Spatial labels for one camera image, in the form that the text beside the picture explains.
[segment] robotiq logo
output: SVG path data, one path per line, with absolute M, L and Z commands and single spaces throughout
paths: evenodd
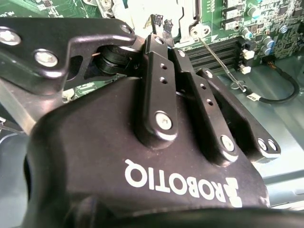
M 190 195 L 195 198 L 203 197 L 207 200 L 213 200 L 214 198 L 217 198 L 218 201 L 223 203 L 226 203 L 226 197 L 224 194 L 225 190 L 227 196 L 229 197 L 231 205 L 235 208 L 242 207 L 242 199 L 237 194 L 238 182 L 236 178 L 227 177 L 227 183 L 223 184 L 222 186 L 220 183 L 215 183 L 213 181 L 209 182 L 205 179 L 198 181 L 195 177 L 184 178 L 178 173 L 172 173 L 169 176 L 168 184 L 165 180 L 164 171 L 159 170 L 160 183 L 159 185 L 155 185 L 153 168 L 149 167 L 147 173 L 146 169 L 143 166 L 136 164 L 129 159 L 127 159 L 125 163 L 128 164 L 124 172 L 125 178 L 127 182 L 135 188 L 141 188 L 148 182 L 150 190 L 162 191 L 166 193 L 170 193 L 172 191 L 177 195 L 184 195 L 188 191 Z M 133 170 L 138 170 L 141 173 L 142 177 L 140 180 L 134 180 L 132 178 L 131 172 Z M 179 179 L 181 181 L 181 188 L 177 188 L 175 186 L 175 179 Z

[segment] black cable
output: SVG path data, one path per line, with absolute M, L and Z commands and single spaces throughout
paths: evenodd
M 293 85 L 294 91 L 293 91 L 293 93 L 290 96 L 288 96 L 287 98 L 284 98 L 284 99 L 271 100 L 271 99 L 267 99 L 267 98 L 261 97 L 261 98 L 259 98 L 259 101 L 263 102 L 263 103 L 267 103 L 267 104 L 282 104 L 282 103 L 285 103 L 285 102 L 293 100 L 300 93 L 300 86 L 298 85 L 298 83 L 288 73 L 286 73 L 285 71 L 283 71 L 282 69 L 280 69 L 276 65 L 274 65 L 273 62 L 268 62 L 267 64 L 273 70 L 275 70 L 276 72 L 278 72 L 279 75 L 282 78 L 284 78 L 287 81 L 289 81 Z M 246 95 L 251 95 L 253 92 L 250 89 L 248 89 L 245 93 L 246 93 Z

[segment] metal rod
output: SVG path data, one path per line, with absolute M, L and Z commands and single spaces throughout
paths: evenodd
M 212 51 L 212 49 L 206 44 L 206 42 L 203 39 L 200 39 L 200 41 L 203 43 L 203 45 L 206 47 L 206 49 L 210 52 L 211 55 L 218 61 L 218 63 L 222 66 L 225 73 L 228 75 L 228 77 L 237 84 L 237 86 L 242 90 L 242 92 L 246 92 L 246 88 L 243 87 L 240 82 L 232 75 L 232 73 L 229 71 L 227 66 L 219 59 L 219 57 Z

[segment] metal bracket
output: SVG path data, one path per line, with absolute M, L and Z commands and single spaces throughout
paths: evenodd
M 136 40 L 133 30 L 117 19 L 1 18 L 0 24 L 2 32 L 21 39 L 12 45 L 10 36 L 0 40 L 0 77 L 37 95 L 61 91 L 66 79 L 80 77 L 86 83 L 99 47 L 131 46 Z
M 174 48 L 177 90 L 186 95 L 205 157 L 219 166 L 228 166 L 238 159 L 240 149 L 234 142 L 208 81 L 195 74 L 186 54 Z
M 227 87 L 216 76 L 210 77 L 208 72 L 211 71 L 202 69 L 197 74 L 209 82 L 233 137 L 244 154 L 252 162 L 259 163 L 278 158 L 281 154 L 278 143 Z
M 140 108 L 135 133 L 152 149 L 171 145 L 178 134 L 174 64 L 168 60 L 168 46 L 157 35 L 145 43 Z

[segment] white connector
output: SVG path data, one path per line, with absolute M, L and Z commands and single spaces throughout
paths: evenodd
M 255 52 L 254 51 L 248 51 L 246 49 L 243 50 L 243 54 L 244 54 L 244 59 L 251 59 L 255 56 Z
M 244 75 L 251 72 L 251 67 L 249 67 L 249 66 L 244 66 L 242 64 L 242 65 L 239 66 L 239 68 L 241 69 L 241 73 L 244 74 Z

